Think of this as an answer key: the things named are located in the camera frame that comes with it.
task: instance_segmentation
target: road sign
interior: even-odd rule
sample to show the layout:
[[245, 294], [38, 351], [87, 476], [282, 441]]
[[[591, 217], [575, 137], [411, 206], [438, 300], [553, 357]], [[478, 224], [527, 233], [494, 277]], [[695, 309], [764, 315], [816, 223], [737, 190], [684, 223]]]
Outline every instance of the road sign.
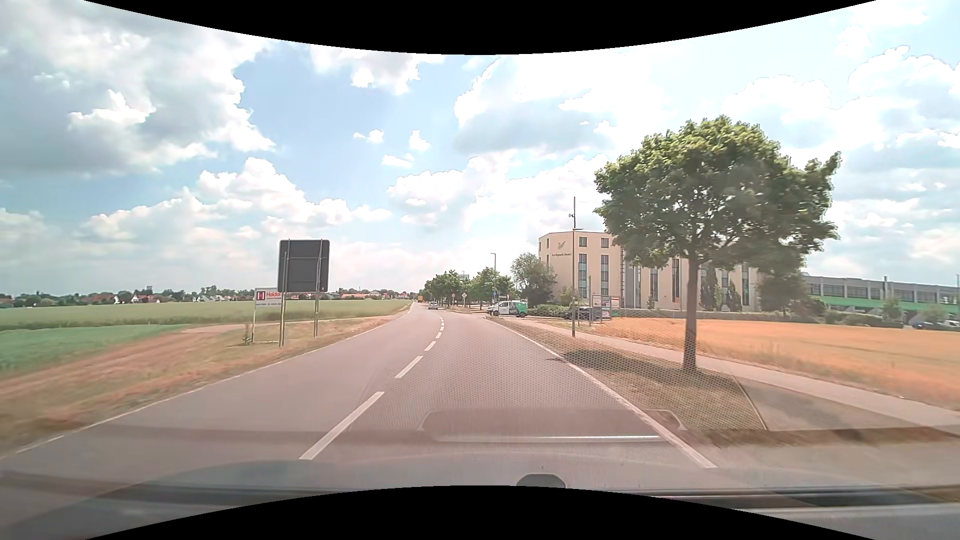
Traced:
[[276, 287], [258, 288], [253, 297], [257, 307], [280, 307], [283, 302], [283, 293], [277, 292]]
[[280, 240], [276, 290], [326, 292], [329, 274], [329, 240]]

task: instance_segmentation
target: industrial building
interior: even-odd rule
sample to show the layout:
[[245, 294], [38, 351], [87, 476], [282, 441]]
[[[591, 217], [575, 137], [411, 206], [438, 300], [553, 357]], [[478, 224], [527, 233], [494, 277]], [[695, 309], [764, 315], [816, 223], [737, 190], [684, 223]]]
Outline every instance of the industrial building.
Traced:
[[[626, 260], [623, 248], [613, 244], [609, 233], [564, 231], [540, 237], [540, 260], [557, 275], [553, 297], [559, 299], [564, 287], [574, 287], [581, 298], [591, 295], [618, 297], [623, 307], [653, 306], [659, 309], [684, 309], [686, 273], [683, 258], [673, 258], [664, 268], [642, 268]], [[701, 270], [700, 280], [706, 275]], [[756, 295], [755, 268], [738, 265], [731, 272], [717, 270], [717, 284], [740, 296], [744, 311], [760, 311]], [[700, 287], [697, 287], [697, 305]]]

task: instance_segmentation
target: traffic sign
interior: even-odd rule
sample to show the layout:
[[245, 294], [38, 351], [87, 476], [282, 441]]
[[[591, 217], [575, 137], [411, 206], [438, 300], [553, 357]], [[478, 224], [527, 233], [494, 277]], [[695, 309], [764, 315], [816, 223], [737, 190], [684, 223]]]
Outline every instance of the traffic sign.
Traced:
[[277, 292], [276, 287], [258, 288], [254, 291], [256, 307], [280, 307], [283, 302], [283, 293]]

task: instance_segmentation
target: building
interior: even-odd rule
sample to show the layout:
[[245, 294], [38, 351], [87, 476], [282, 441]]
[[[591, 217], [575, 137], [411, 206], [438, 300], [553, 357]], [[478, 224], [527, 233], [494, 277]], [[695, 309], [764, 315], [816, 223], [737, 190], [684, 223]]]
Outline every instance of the building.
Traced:
[[[565, 286], [576, 288], [581, 298], [593, 294], [621, 299], [623, 307], [647, 307], [651, 296], [660, 309], [684, 309], [686, 260], [673, 258], [664, 268], [641, 268], [627, 263], [623, 248], [613, 244], [609, 233], [571, 231], [548, 233], [540, 237], [540, 260], [553, 268], [557, 282], [554, 299], [560, 298]], [[738, 265], [733, 271], [717, 270], [717, 284], [740, 295], [744, 311], [760, 311], [756, 294], [758, 275], [755, 268]], [[706, 270], [701, 270], [701, 278]], [[700, 287], [697, 287], [700, 304]]]
[[941, 304], [948, 313], [957, 315], [958, 288], [945, 285], [861, 280], [859, 278], [828, 278], [808, 276], [804, 280], [810, 296], [819, 298], [828, 307], [845, 311], [859, 311], [879, 315], [887, 298], [899, 298], [900, 308], [908, 314], [916, 313], [930, 304]]

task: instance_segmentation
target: road edge line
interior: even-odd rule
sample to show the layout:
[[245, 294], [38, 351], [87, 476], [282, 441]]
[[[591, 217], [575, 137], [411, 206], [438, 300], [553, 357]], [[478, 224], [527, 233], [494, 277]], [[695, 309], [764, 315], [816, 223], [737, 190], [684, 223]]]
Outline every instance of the road edge line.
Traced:
[[188, 395], [188, 394], [193, 394], [194, 392], [199, 392], [199, 391], [201, 391], [201, 390], [203, 390], [203, 389], [205, 389], [205, 388], [209, 388], [210, 386], [213, 386], [214, 384], [220, 384], [221, 382], [227, 382], [228, 380], [239, 379], [239, 378], [241, 378], [241, 377], [243, 377], [243, 376], [245, 376], [245, 375], [249, 375], [249, 374], [251, 374], [251, 373], [260, 371], [261, 369], [266, 369], [266, 368], [268, 368], [268, 367], [273, 367], [273, 366], [276, 366], [276, 365], [278, 365], [278, 364], [282, 364], [283, 362], [286, 362], [286, 361], [289, 361], [289, 360], [293, 360], [293, 359], [295, 359], [295, 358], [299, 358], [299, 357], [301, 357], [301, 356], [307, 356], [307, 355], [309, 355], [309, 354], [311, 354], [311, 353], [316, 353], [317, 351], [321, 351], [321, 350], [323, 350], [323, 349], [326, 349], [327, 347], [332, 347], [333, 345], [336, 345], [336, 344], [338, 344], [338, 343], [343, 343], [343, 342], [345, 342], [345, 341], [348, 341], [348, 340], [350, 340], [350, 339], [353, 339], [354, 337], [361, 336], [361, 335], [367, 333], [368, 331], [374, 331], [374, 330], [376, 330], [376, 329], [378, 329], [378, 328], [383, 328], [383, 327], [389, 325], [390, 323], [392, 323], [392, 322], [394, 322], [394, 321], [396, 321], [396, 320], [399, 320], [399, 319], [403, 318], [404, 316], [406, 316], [406, 314], [409, 313], [409, 312], [410, 312], [410, 309], [412, 309], [412, 308], [413, 308], [413, 304], [410, 305], [410, 308], [407, 309], [407, 312], [406, 312], [406, 313], [403, 313], [402, 315], [400, 315], [400, 316], [397, 317], [396, 319], [391, 319], [391, 320], [387, 321], [386, 323], [384, 323], [384, 324], [382, 324], [382, 325], [377, 325], [377, 326], [375, 326], [375, 327], [373, 327], [373, 328], [371, 328], [371, 329], [369, 329], [369, 330], [364, 330], [364, 331], [361, 331], [360, 333], [355, 333], [354, 335], [352, 335], [352, 336], [350, 336], [350, 337], [346, 337], [346, 338], [344, 338], [344, 339], [341, 339], [340, 341], [334, 341], [333, 343], [327, 343], [326, 345], [323, 345], [322, 347], [318, 347], [318, 348], [316, 348], [316, 349], [311, 349], [310, 351], [307, 351], [307, 352], [305, 352], [305, 353], [300, 353], [299, 355], [296, 355], [296, 356], [290, 356], [289, 358], [284, 358], [284, 359], [277, 360], [276, 362], [273, 362], [273, 363], [270, 363], [270, 364], [267, 364], [267, 365], [264, 365], [264, 366], [260, 366], [260, 367], [257, 367], [257, 368], [253, 368], [253, 369], [251, 369], [250, 371], [245, 371], [245, 372], [243, 372], [243, 373], [238, 373], [237, 375], [234, 375], [234, 376], [232, 376], [232, 377], [227, 377], [226, 379], [215, 380], [214, 382], [209, 382], [209, 383], [207, 383], [207, 384], [204, 384], [203, 386], [199, 386], [199, 387], [197, 387], [197, 388], [191, 388], [190, 390], [187, 390], [187, 391], [185, 391], [185, 392], [179, 393], [179, 394], [177, 394], [177, 395], [175, 395], [175, 396], [170, 396], [169, 398], [163, 398], [162, 400], [158, 400], [158, 401], [155, 401], [155, 402], [152, 402], [152, 403], [148, 403], [148, 404], [146, 404], [146, 405], [140, 406], [140, 407], [135, 408], [135, 409], [133, 409], [133, 410], [128, 410], [128, 411], [126, 411], [126, 412], [121, 412], [120, 414], [117, 414], [117, 415], [115, 415], [115, 416], [111, 416], [111, 417], [109, 417], [109, 418], [107, 418], [107, 419], [100, 420], [100, 421], [98, 421], [98, 422], [94, 422], [93, 424], [90, 424], [89, 426], [83, 426], [82, 428], [77, 428], [77, 429], [75, 429], [75, 430], [70, 430], [70, 431], [65, 431], [65, 432], [63, 432], [63, 433], [59, 433], [59, 434], [54, 435], [53, 437], [51, 437], [51, 438], [49, 438], [49, 439], [47, 439], [47, 440], [45, 440], [45, 441], [35, 442], [35, 443], [29, 444], [29, 445], [27, 445], [27, 446], [25, 446], [25, 447], [18, 448], [18, 449], [16, 449], [16, 450], [14, 450], [13, 452], [9, 453], [9, 454], [0, 455], [0, 459], [4, 459], [4, 458], [9, 457], [9, 456], [11, 456], [11, 455], [23, 454], [23, 453], [28, 452], [28, 451], [30, 451], [30, 450], [39, 448], [39, 447], [41, 447], [41, 446], [43, 446], [43, 445], [46, 445], [46, 444], [52, 443], [52, 442], [54, 442], [54, 441], [56, 441], [56, 440], [62, 439], [63, 437], [65, 437], [65, 436], [67, 436], [67, 435], [73, 435], [73, 434], [79, 433], [79, 432], [81, 432], [81, 431], [86, 431], [86, 430], [89, 430], [89, 429], [91, 429], [91, 428], [96, 428], [97, 426], [101, 426], [101, 425], [106, 424], [106, 423], [108, 423], [108, 422], [113, 422], [114, 420], [119, 420], [119, 419], [123, 418], [124, 416], [129, 416], [129, 415], [134, 414], [134, 413], [136, 413], [136, 412], [140, 412], [141, 410], [150, 408], [150, 407], [152, 407], [152, 406], [154, 406], [154, 405], [160, 405], [160, 404], [162, 404], [162, 403], [166, 403], [166, 402], [175, 400], [176, 398], [180, 398], [180, 397], [186, 396], [186, 395]]
[[640, 410], [639, 407], [637, 407], [636, 405], [630, 403], [630, 401], [629, 401], [627, 398], [624, 398], [624, 397], [621, 396], [620, 394], [616, 393], [615, 390], [613, 390], [612, 388], [610, 388], [609, 386], [607, 386], [606, 384], [604, 384], [602, 381], [600, 381], [599, 379], [597, 379], [597, 378], [594, 377], [593, 375], [591, 375], [591, 374], [587, 373], [586, 371], [584, 371], [583, 368], [581, 368], [580, 366], [577, 366], [577, 365], [574, 365], [574, 364], [570, 363], [569, 361], [566, 360], [566, 358], [564, 358], [563, 356], [558, 355], [557, 353], [554, 353], [553, 351], [551, 351], [551, 350], [550, 350], [548, 347], [546, 347], [545, 345], [543, 345], [543, 344], [541, 344], [541, 343], [538, 343], [537, 341], [531, 339], [530, 337], [527, 337], [526, 335], [523, 335], [522, 333], [520, 333], [520, 332], [518, 332], [518, 331], [516, 331], [516, 330], [514, 330], [514, 329], [512, 329], [512, 328], [509, 328], [509, 327], [506, 327], [506, 326], [503, 326], [503, 325], [499, 325], [499, 324], [497, 324], [497, 323], [494, 323], [493, 321], [490, 321], [490, 322], [493, 323], [493, 324], [496, 324], [498, 327], [505, 328], [505, 329], [507, 329], [507, 330], [515, 333], [516, 335], [519, 335], [519, 336], [522, 337], [523, 339], [526, 339], [527, 341], [533, 343], [534, 345], [537, 345], [537, 346], [540, 347], [541, 349], [544, 349], [547, 353], [550, 353], [550, 354], [553, 355], [554, 357], [562, 360], [562, 361], [564, 362], [564, 364], [566, 364], [566, 365], [570, 366], [571, 368], [577, 370], [577, 372], [579, 372], [581, 375], [583, 375], [584, 377], [586, 377], [587, 380], [589, 380], [590, 382], [592, 382], [593, 384], [595, 384], [597, 387], [599, 387], [601, 390], [603, 390], [604, 392], [606, 392], [607, 395], [609, 395], [610, 397], [614, 398], [619, 404], [621, 404], [622, 406], [624, 406], [625, 408], [627, 408], [628, 410], [630, 410], [631, 412], [633, 412], [633, 414], [635, 414], [636, 416], [638, 416], [638, 417], [640, 418], [640, 420], [643, 420], [644, 422], [646, 422], [647, 425], [649, 425], [651, 428], [653, 428], [654, 431], [656, 431], [661, 437], [663, 437], [664, 439], [666, 439], [666, 440], [667, 440], [668, 442], [670, 442], [670, 444], [672, 444], [673, 446], [677, 447], [677, 450], [679, 450], [679, 451], [681, 451], [682, 453], [684, 453], [687, 457], [689, 457], [694, 463], [696, 463], [696, 464], [699, 465], [700, 467], [702, 467], [702, 468], [704, 468], [704, 469], [715, 469], [715, 468], [717, 468], [716, 464], [714, 464], [712, 461], [710, 461], [709, 459], [707, 459], [707, 457], [704, 456], [703, 454], [700, 454], [699, 452], [697, 452], [696, 449], [694, 449], [692, 446], [690, 446], [689, 444], [687, 444], [686, 442], [684, 442], [684, 441], [683, 441], [680, 437], [678, 437], [673, 431], [668, 430], [663, 424], [661, 424], [660, 422], [657, 422], [656, 420], [654, 420], [653, 417], [651, 417], [649, 414], [647, 414], [647, 413], [643, 412], [642, 410]]
[[350, 427], [350, 424], [353, 424], [353, 422], [357, 418], [360, 418], [360, 415], [363, 414], [364, 411], [370, 408], [373, 404], [375, 404], [376, 401], [379, 400], [381, 396], [383, 396], [383, 394], [384, 394], [383, 391], [379, 391], [374, 393], [369, 398], [367, 398], [367, 400], [364, 403], [360, 404], [360, 406], [356, 407], [353, 410], [353, 412], [348, 414], [347, 418], [344, 418], [343, 420], [341, 420], [339, 424], [334, 426], [332, 430], [328, 431], [326, 435], [321, 437], [319, 441], [314, 443], [313, 446], [311, 446], [306, 452], [304, 452], [303, 455], [300, 456], [300, 459], [313, 459], [314, 457], [319, 455], [320, 452], [323, 452], [324, 449], [327, 446], [329, 446], [330, 443], [333, 442], [333, 439], [337, 438], [340, 435], [340, 433], [343, 433], [344, 431], [346, 431], [347, 428]]

